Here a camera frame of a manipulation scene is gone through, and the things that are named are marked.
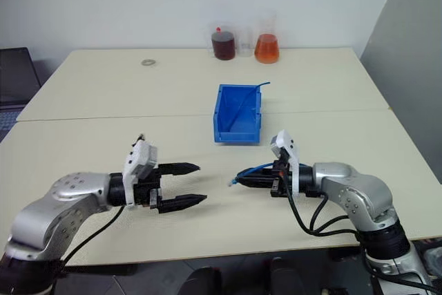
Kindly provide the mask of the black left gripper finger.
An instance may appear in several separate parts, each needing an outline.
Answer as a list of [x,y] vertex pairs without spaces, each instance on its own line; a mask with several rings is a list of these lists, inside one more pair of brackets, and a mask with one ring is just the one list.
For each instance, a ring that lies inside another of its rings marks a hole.
[[186,194],[176,196],[175,198],[162,200],[160,203],[160,213],[169,213],[174,211],[181,211],[189,207],[195,206],[207,199],[207,195],[201,194]]
[[200,167],[188,162],[176,162],[167,164],[158,164],[157,172],[160,175],[186,175],[199,171]]

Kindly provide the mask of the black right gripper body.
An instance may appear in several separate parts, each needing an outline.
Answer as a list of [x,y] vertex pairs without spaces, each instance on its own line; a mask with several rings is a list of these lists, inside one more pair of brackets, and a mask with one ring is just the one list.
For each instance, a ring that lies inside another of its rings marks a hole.
[[[285,188],[284,177],[282,172],[285,172],[287,176],[287,188]],[[271,184],[270,194],[273,198],[286,198],[288,193],[291,193],[291,181],[292,181],[292,171],[291,166],[287,160],[284,158],[279,158],[273,162],[271,169],[271,174],[273,176],[273,181]]]

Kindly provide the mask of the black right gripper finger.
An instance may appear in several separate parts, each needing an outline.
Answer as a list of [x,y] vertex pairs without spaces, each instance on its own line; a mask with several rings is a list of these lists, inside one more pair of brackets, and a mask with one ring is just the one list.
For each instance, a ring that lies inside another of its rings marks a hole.
[[236,175],[236,180],[239,178],[274,178],[275,175],[271,168],[248,168]]
[[239,178],[238,183],[249,188],[270,189],[273,186],[273,178]]

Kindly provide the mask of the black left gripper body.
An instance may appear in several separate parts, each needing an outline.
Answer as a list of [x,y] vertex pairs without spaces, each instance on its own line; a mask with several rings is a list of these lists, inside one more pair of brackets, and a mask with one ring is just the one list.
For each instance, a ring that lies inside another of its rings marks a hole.
[[144,179],[134,185],[134,202],[136,206],[160,210],[162,205],[161,190],[162,170],[154,168]]

